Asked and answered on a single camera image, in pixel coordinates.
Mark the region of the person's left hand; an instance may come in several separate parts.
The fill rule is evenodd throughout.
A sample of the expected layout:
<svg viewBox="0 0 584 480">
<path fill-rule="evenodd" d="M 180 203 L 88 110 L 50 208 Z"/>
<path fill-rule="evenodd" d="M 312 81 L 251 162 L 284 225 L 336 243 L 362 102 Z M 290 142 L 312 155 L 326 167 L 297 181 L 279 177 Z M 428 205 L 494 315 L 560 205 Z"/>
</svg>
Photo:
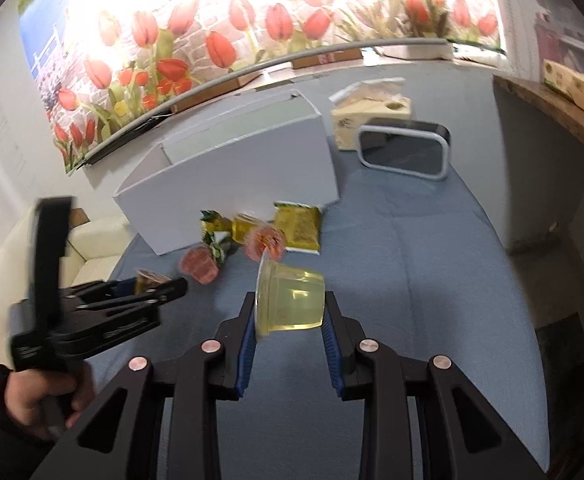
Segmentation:
<svg viewBox="0 0 584 480">
<path fill-rule="evenodd" d="M 44 400 L 67 394 L 71 396 L 71 414 L 64 426 L 70 428 L 96 396 L 89 363 L 83 362 L 70 374 L 50 370 L 11 372 L 4 390 L 4 404 L 9 417 L 26 432 L 42 440 L 52 440 Z"/>
</svg>

